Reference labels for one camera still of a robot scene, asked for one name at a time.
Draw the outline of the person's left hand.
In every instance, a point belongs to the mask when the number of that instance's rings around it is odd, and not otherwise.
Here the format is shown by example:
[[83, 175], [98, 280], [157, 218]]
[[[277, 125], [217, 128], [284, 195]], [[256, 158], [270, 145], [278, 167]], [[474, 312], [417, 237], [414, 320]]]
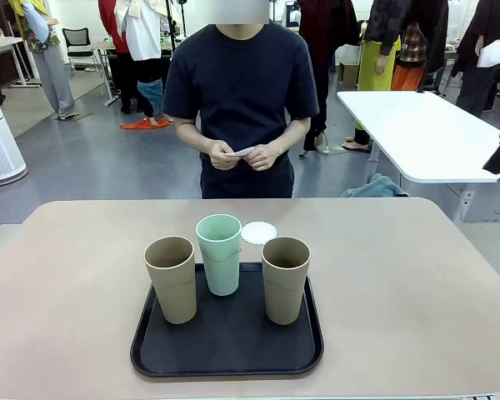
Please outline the person's left hand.
[[254, 171], [262, 172], [270, 169], [280, 154], [273, 143], [257, 145], [244, 157], [244, 161]]

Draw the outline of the person's right hand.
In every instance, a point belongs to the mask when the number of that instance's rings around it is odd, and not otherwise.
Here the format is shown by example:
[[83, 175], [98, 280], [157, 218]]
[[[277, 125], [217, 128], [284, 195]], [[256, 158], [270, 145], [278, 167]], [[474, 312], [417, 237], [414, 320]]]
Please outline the person's right hand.
[[218, 170], [227, 171], [235, 167], [240, 158], [232, 156], [232, 153], [233, 150], [224, 141], [211, 140], [207, 145], [207, 155], [212, 166]]

